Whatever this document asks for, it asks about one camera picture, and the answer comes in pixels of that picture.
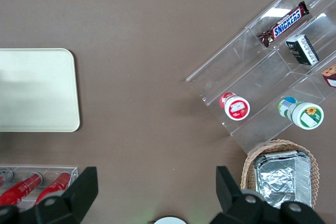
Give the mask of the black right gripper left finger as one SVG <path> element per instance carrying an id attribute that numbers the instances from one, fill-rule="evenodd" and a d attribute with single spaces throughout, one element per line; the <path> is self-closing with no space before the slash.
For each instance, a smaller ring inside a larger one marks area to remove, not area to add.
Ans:
<path id="1" fill-rule="evenodd" d="M 97 168 L 86 167 L 70 187 L 46 195 L 34 207 L 36 223 L 81 223 L 98 191 Z"/>

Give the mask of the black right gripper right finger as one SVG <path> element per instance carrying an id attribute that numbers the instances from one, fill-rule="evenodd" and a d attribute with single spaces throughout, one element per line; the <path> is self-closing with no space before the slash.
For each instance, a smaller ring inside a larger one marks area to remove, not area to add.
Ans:
<path id="1" fill-rule="evenodd" d="M 216 194 L 222 212 L 211 223 L 263 223 L 263 201 L 242 193 L 226 166 L 216 167 Z"/>

